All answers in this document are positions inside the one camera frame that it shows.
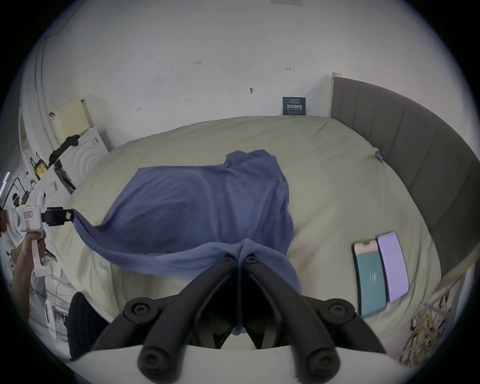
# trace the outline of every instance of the yellow bag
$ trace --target yellow bag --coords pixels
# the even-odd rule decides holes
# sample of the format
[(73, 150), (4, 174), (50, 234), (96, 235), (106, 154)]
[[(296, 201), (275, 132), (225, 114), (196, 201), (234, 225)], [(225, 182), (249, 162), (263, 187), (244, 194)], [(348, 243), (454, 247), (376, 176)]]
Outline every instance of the yellow bag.
[(30, 158), (30, 164), (32, 164), (36, 178), (40, 180), (45, 175), (48, 166), (45, 164), (45, 161), (40, 158), (38, 153), (36, 153), (36, 157), (38, 158), (37, 163), (35, 163), (34, 160)]

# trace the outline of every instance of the upholstered headboard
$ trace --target upholstered headboard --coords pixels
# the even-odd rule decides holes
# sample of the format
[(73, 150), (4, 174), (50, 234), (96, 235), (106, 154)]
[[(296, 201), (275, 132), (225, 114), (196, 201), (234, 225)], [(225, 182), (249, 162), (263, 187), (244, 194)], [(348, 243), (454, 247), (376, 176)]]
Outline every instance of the upholstered headboard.
[(442, 119), (395, 92), (335, 77), (331, 117), (385, 152), (435, 242), (442, 276), (480, 241), (480, 162)]

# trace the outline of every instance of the smartphone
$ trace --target smartphone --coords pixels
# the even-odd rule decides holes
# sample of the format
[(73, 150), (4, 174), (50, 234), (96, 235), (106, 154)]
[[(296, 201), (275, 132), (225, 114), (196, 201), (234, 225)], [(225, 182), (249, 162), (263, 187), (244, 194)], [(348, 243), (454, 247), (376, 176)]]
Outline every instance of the smartphone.
[(395, 301), (408, 292), (408, 274), (402, 248), (395, 232), (377, 239), (384, 264), (388, 301)]
[(371, 316), (387, 305), (384, 270), (377, 241), (355, 243), (352, 251), (357, 274), (358, 312), (362, 317)]

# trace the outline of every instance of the beige bed sheet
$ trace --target beige bed sheet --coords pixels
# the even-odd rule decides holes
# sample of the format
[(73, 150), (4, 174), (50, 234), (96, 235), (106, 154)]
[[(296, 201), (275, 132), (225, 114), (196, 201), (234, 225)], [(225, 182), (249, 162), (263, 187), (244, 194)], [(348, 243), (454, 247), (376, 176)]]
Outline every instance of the beige bed sheet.
[[(275, 155), (288, 181), (294, 238), (287, 257), (304, 295), (343, 298), (357, 306), (352, 243), (397, 233), (410, 290), (366, 319), (381, 340), (387, 339), (434, 293), (440, 263), (425, 222), (400, 178), (376, 160), (370, 143), (337, 120), (242, 117), (197, 123), (129, 142), (99, 163), (68, 207), (79, 210), (90, 223), (100, 224), (140, 167), (220, 164), (230, 152), (255, 149)], [(132, 298), (177, 294), (188, 283), (112, 265), (87, 248), (72, 225), (55, 228), (54, 243), (75, 288), (108, 321)]]

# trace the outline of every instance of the dark blue sign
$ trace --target dark blue sign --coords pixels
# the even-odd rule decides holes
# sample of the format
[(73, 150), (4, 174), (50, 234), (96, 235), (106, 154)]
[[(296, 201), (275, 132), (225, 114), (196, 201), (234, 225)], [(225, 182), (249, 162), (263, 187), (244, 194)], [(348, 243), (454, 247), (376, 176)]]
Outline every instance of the dark blue sign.
[(306, 115), (304, 97), (284, 97), (283, 114), (284, 115)]

